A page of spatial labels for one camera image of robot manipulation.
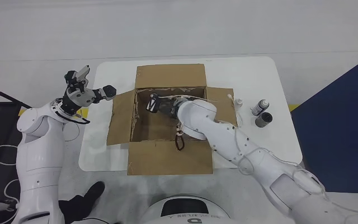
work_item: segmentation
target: black pants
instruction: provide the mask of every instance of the black pants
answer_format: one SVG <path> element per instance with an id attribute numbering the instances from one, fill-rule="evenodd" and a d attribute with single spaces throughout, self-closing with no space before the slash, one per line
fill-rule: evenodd
<path id="1" fill-rule="evenodd" d="M 76 195 L 71 200 L 59 200 L 58 204 L 65 217 L 65 224 L 80 221 L 90 215 L 96 200 L 86 195 Z"/>

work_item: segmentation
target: metal can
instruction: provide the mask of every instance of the metal can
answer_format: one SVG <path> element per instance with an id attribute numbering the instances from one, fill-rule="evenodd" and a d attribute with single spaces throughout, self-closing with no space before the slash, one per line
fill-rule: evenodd
<path id="1" fill-rule="evenodd" d="M 269 108 L 270 104 L 267 100 L 260 100 L 258 104 L 254 108 L 252 108 L 251 112 L 255 116 L 259 116 L 262 112 L 264 112 L 267 108 Z"/>
<path id="2" fill-rule="evenodd" d="M 256 126 L 263 128 L 272 121 L 272 115 L 268 112 L 263 112 L 255 120 Z"/>

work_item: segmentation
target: small white bottle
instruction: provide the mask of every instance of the small white bottle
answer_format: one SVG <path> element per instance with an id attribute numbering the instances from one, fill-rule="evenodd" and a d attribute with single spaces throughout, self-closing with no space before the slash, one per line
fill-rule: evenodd
<path id="1" fill-rule="evenodd" d="M 235 106 L 237 107 L 237 109 L 239 109 L 240 107 L 242 107 L 242 99 L 238 98 L 238 99 L 235 99 Z"/>

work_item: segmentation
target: cardboard box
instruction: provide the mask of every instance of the cardboard box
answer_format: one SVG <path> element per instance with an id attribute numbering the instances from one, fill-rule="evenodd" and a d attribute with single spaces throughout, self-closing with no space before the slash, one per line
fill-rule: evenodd
<path id="1" fill-rule="evenodd" d="M 107 145 L 128 143 L 128 175 L 212 174 L 207 141 L 184 136 L 185 148 L 175 146 L 177 120 L 146 111 L 149 95 L 190 95 L 217 101 L 216 119 L 237 125 L 228 94 L 231 88 L 206 86 L 203 64 L 158 64 L 137 68 L 135 89 L 113 99 Z"/>

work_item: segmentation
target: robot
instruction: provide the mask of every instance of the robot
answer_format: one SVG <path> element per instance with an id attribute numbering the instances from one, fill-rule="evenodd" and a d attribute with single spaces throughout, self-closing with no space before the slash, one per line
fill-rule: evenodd
<path id="1" fill-rule="evenodd" d="M 19 118 L 17 129 L 22 132 L 22 141 L 18 146 L 16 167 L 21 201 L 14 224 L 64 223 L 58 206 L 58 180 L 65 142 L 63 127 L 68 122 L 89 123 L 76 111 L 102 99 L 111 100 L 116 95 L 112 86 L 88 89 L 86 75 L 89 71 L 89 66 L 79 72 L 69 71 L 65 75 L 68 86 L 62 98 L 38 109 L 28 109 Z M 352 224 L 329 201 L 323 185 L 313 174 L 275 157 L 252 142 L 238 127 L 216 121 L 213 104 L 179 98 L 168 111 L 181 123 L 181 131 L 200 140 L 207 139 L 216 153 L 238 166 L 238 171 L 255 178 L 268 200 L 297 224 Z M 171 197 L 150 206 L 141 223 L 236 222 L 206 199 Z"/>

